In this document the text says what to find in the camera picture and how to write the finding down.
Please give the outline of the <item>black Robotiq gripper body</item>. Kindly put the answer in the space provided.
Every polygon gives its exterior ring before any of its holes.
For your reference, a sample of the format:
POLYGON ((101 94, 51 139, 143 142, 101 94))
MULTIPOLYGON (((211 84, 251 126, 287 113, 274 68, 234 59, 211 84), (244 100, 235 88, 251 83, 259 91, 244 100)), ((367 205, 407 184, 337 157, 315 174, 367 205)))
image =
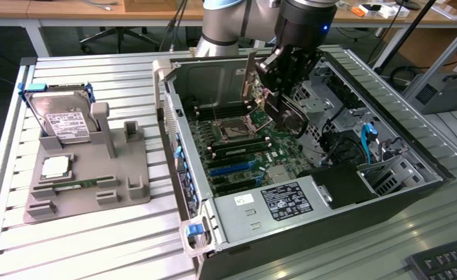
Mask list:
POLYGON ((275 22, 275 90, 290 90, 313 69, 337 12, 333 1, 282 1, 275 22))

